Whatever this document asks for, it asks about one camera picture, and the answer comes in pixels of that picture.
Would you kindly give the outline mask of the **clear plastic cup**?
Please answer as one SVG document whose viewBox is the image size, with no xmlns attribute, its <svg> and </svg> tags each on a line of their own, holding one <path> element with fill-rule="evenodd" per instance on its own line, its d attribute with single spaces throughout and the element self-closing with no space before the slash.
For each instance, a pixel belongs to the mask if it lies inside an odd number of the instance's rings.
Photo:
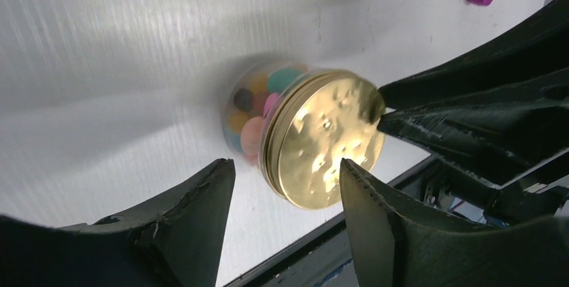
<svg viewBox="0 0 569 287">
<path fill-rule="evenodd" d="M 296 60 L 263 60 L 238 70 L 222 114 L 229 148 L 248 164 L 258 165 L 263 127 L 277 99 L 309 66 Z"/>
</svg>

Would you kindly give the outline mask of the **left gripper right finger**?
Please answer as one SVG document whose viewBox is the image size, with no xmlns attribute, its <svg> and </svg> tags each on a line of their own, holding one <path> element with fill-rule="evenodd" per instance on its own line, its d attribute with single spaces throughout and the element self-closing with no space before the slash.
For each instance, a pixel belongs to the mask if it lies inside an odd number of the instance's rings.
<svg viewBox="0 0 569 287">
<path fill-rule="evenodd" d="M 439 211 L 351 160 L 342 204 L 361 286 L 567 286 L 568 219 L 501 229 Z"/>
</svg>

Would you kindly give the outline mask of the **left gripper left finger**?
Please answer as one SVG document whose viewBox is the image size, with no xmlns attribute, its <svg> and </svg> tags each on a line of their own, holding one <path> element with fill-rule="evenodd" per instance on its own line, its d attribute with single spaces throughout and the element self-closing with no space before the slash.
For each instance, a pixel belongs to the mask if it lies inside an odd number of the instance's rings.
<svg viewBox="0 0 569 287">
<path fill-rule="evenodd" d="M 91 225 L 1 217 L 2 286 L 214 286 L 236 170 L 218 159 Z"/>
</svg>

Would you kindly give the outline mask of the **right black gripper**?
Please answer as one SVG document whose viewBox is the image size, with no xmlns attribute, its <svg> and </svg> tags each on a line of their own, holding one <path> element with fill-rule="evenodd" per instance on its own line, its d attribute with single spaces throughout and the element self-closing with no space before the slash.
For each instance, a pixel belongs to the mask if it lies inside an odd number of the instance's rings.
<svg viewBox="0 0 569 287">
<path fill-rule="evenodd" d="M 492 225 L 558 214 L 568 206 L 567 67 L 568 0 L 553 0 L 495 39 L 380 87 L 398 110 L 378 130 L 448 165 L 434 160 L 426 176 L 426 202 L 443 211 L 468 217 L 463 208 L 475 207 Z"/>
</svg>

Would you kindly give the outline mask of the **gold ring lid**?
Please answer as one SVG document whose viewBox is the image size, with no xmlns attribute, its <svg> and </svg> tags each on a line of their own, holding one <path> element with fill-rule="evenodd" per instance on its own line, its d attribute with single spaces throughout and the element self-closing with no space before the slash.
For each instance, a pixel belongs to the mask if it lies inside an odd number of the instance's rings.
<svg viewBox="0 0 569 287">
<path fill-rule="evenodd" d="M 377 129 L 385 109 L 377 86 L 349 70 L 300 74 L 266 114 L 258 156 L 263 177 L 301 209 L 340 202 L 340 163 L 374 168 L 385 139 Z"/>
</svg>

